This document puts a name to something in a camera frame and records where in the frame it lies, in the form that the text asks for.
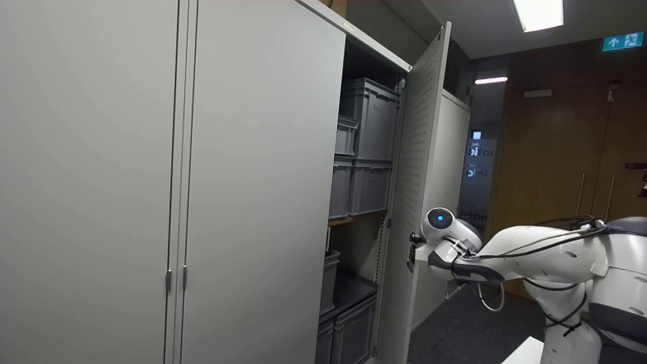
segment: gray storage bin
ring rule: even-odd
[[[339,118],[336,153],[355,155],[355,131],[357,131],[357,122],[349,118]]]
[[[334,321],[320,323],[318,334],[318,364],[331,364]]]
[[[351,215],[388,208],[390,164],[355,159],[351,175]]]
[[[331,343],[331,364],[364,364],[370,357],[376,300],[362,302],[337,315]]]
[[[339,219],[349,215],[349,185],[351,185],[351,162],[336,159],[334,172],[331,172],[329,219]]]
[[[339,265],[339,252],[337,250],[327,252],[323,262],[323,280],[321,280],[321,304],[320,304],[321,315],[336,308],[334,293],[336,293],[337,265]]]
[[[343,89],[341,113],[361,122],[357,159],[393,159],[398,104],[396,93],[370,79],[353,81]]]

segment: floor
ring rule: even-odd
[[[502,364],[527,335],[543,339],[538,304],[508,295],[503,311],[491,314],[475,287],[463,287],[412,331],[408,364]],[[612,343],[604,345],[601,357],[601,364],[645,362],[645,355]]]

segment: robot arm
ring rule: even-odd
[[[609,269],[599,229],[603,227],[587,225],[580,230],[512,227],[483,247],[467,223],[446,208],[433,208],[423,219],[424,255],[429,255],[416,257],[458,281],[502,284],[525,278],[573,285]]]
[[[433,208],[423,216],[427,243],[416,260],[455,281],[524,280],[549,317],[542,364],[594,364],[603,342],[580,320],[587,304],[607,337],[647,353],[647,219],[633,223],[590,223],[579,230],[512,227],[483,247],[467,223]]]

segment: door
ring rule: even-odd
[[[430,180],[430,144],[439,131],[439,111],[449,53],[452,25],[424,51],[406,79],[405,107],[396,140],[396,186],[388,239],[385,304],[378,329],[378,362],[405,364],[412,329],[416,273],[408,269],[408,236],[421,230]]]
[[[647,164],[647,84],[618,84],[612,96],[594,215],[601,219],[647,216],[647,199],[642,197],[647,169],[626,167],[626,164]]]
[[[295,0],[200,2],[184,364],[315,361],[341,64]]]
[[[0,362],[159,364],[177,0],[0,2]]]
[[[509,96],[489,233],[590,215],[607,120],[607,87]]]

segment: ceiling light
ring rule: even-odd
[[[477,84],[491,84],[491,82],[508,82],[508,77],[487,77],[487,79],[477,79]]]
[[[513,0],[524,33],[558,28],[564,25],[564,0]]]

